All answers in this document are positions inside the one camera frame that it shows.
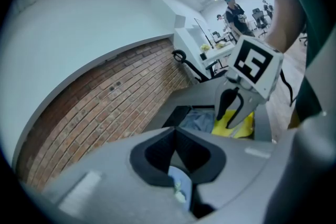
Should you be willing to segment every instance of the gray cloth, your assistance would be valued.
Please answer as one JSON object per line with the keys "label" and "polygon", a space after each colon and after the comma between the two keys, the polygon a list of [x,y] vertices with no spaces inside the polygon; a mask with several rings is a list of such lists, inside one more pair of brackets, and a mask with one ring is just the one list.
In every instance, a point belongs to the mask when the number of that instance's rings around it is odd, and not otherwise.
{"label": "gray cloth", "polygon": [[190,110],[179,127],[191,128],[211,133],[215,124],[215,111],[213,110]]}

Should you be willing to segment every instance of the wooden floor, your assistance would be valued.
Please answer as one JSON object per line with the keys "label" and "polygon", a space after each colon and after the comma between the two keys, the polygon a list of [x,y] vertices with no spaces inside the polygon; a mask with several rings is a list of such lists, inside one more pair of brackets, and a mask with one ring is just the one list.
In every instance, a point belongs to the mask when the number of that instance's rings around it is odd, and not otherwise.
{"label": "wooden floor", "polygon": [[[306,68],[306,51],[307,47],[303,45],[303,42],[297,39],[285,53],[282,70],[287,82],[293,88],[293,97],[296,97],[303,80],[303,74]],[[226,65],[224,59],[221,60],[221,62],[223,66]],[[275,141],[279,140],[282,131],[286,130],[289,124],[295,102],[292,107],[290,107],[289,104],[289,90],[282,80],[279,79],[274,92],[266,103],[272,137]]]}

